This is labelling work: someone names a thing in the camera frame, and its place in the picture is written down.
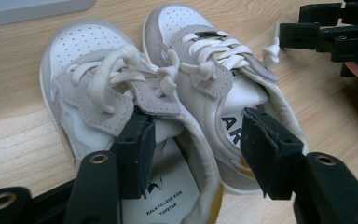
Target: gray object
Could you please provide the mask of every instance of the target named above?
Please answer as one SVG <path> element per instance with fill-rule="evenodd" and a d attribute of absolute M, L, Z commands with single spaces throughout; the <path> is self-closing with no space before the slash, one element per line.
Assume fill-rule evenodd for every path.
<path fill-rule="evenodd" d="M 0 0 L 0 25 L 85 10 L 97 0 Z"/>

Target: wood grain surface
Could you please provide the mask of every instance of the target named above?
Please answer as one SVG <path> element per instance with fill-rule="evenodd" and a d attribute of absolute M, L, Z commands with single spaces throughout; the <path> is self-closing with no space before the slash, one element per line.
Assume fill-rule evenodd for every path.
<path fill-rule="evenodd" d="M 70 21 L 109 21 L 141 47 L 148 14 L 165 1 L 98 0 L 92 8 L 0 26 L 0 188 L 24 186 L 33 196 L 75 177 L 45 108 L 39 64 L 49 38 Z M 296 22 L 300 6 L 328 1 L 178 1 L 254 50 L 269 46 L 275 21 Z M 344 161 L 358 178 L 358 79 L 339 76 L 329 54 L 286 49 L 273 69 L 296 112 L 310 151 Z M 296 223 L 293 200 L 224 195 L 218 223 Z"/>

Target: shoelace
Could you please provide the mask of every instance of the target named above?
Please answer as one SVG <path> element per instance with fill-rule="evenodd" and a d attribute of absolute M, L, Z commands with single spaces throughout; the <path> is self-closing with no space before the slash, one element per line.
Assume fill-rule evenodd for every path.
<path fill-rule="evenodd" d="M 159 81 L 159 87 L 155 91 L 157 97 L 173 94 L 176 89 L 174 81 L 179 70 L 179 57 L 173 50 L 168 52 L 168 57 L 172 66 L 158 68 L 144 60 L 135 46 L 126 45 L 120 49 L 114 49 L 101 62 L 73 64 L 68 67 L 68 72 L 74 72 L 72 83 L 77 86 L 86 72 L 95 68 L 96 71 L 88 87 L 89 97 L 94 105 L 102 111 L 114 113 L 115 109 L 104 98 L 105 88 L 114 88 L 120 83 L 133 80 L 146 82 L 141 71 L 156 74 Z M 134 92 L 128 86 L 126 86 L 124 95 L 132 100 L 135 98 Z"/>
<path fill-rule="evenodd" d="M 274 67 L 279 62 L 278 54 L 280 47 L 278 32 L 279 23 L 276 23 L 273 44 L 267 48 L 263 48 L 263 63 L 268 68 Z M 200 54 L 197 57 L 197 63 L 199 65 L 181 63 L 180 68 L 183 71 L 191 75 L 200 74 L 204 80 L 210 78 L 216 79 L 214 63 L 209 60 L 212 55 L 218 63 L 225 66 L 228 70 L 249 65 L 242 56 L 242 54 L 253 54 L 249 47 L 243 45 L 238 39 L 230 37 L 229 34 L 223 31 L 216 33 L 217 37 L 200 38 L 197 34 L 190 33 L 182 38 L 183 43 L 194 41 L 188 49 L 190 55 L 200 50 Z"/>

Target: light wood tabletop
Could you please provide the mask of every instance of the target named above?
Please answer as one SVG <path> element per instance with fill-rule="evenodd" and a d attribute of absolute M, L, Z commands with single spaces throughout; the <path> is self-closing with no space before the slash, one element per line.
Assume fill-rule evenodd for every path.
<path fill-rule="evenodd" d="M 109 21 L 141 47 L 148 14 L 165 1 L 98 0 L 85 11 L 0 26 L 0 188 L 24 186 L 33 196 L 75 177 L 45 108 L 39 64 L 50 37 L 70 21 Z M 301 6 L 334 1 L 178 1 L 197 9 L 218 29 L 236 36 L 261 58 L 274 23 L 297 22 Z M 286 49 L 273 71 L 308 138 L 310 151 L 344 161 L 358 178 L 358 79 L 339 76 L 330 54 Z M 224 195 L 218 223 L 296 223 L 288 202 Z"/>

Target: white sneaker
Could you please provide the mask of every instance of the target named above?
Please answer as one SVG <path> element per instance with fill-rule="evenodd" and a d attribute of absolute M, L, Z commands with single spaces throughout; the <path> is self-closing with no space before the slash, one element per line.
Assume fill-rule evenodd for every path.
<path fill-rule="evenodd" d="M 248 47 L 216 30 L 198 11 L 175 4 L 155 9 L 144 25 L 143 48 L 149 62 L 166 66 L 167 49 L 179 55 L 181 65 L 175 82 L 179 99 L 203 130 L 231 193 L 259 191 L 240 151 L 245 107 L 269 113 L 306 142 L 276 85 L 278 78 L 267 69 L 278 61 L 278 37 L 274 41 L 275 45 L 264 50 L 266 59 L 261 63 Z"/>
<path fill-rule="evenodd" d="M 139 186 L 145 198 L 122 201 L 124 223 L 215 222 L 220 208 L 213 153 L 177 100 L 177 55 L 168 60 L 173 65 L 158 68 L 116 27 L 79 21 L 51 38 L 41 62 L 48 112 L 76 164 L 93 151 L 111 149 L 135 107 L 155 121 L 151 170 L 137 171 L 149 173 L 150 184 Z M 134 165 L 151 160 L 137 159 Z"/>

